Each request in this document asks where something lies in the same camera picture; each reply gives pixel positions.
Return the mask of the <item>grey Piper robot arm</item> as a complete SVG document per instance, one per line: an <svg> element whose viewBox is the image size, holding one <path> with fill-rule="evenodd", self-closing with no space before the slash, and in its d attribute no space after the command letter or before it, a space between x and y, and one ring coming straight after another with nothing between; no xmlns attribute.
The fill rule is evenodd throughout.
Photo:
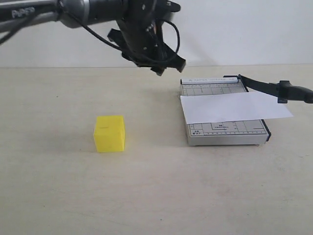
<svg viewBox="0 0 313 235"><path fill-rule="evenodd" d="M0 31L4 44L21 29L47 22L82 27L120 51L139 68L161 76L167 68L182 72L180 33L172 14L181 6L170 0L2 0Z"/></svg>

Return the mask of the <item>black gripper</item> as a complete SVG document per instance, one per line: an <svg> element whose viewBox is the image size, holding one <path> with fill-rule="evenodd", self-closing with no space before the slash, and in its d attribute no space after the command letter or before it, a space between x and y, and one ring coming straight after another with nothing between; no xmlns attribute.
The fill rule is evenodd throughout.
<svg viewBox="0 0 313 235"><path fill-rule="evenodd" d="M180 35L171 22L172 14L180 10L181 6L170 0L128 0L122 19L117 20L119 29L111 29L108 39L120 47L122 57L138 67L150 67L158 76L162 76L166 68L182 73L186 60L178 56ZM176 31L175 50L163 40L163 23L172 25Z"/></svg>

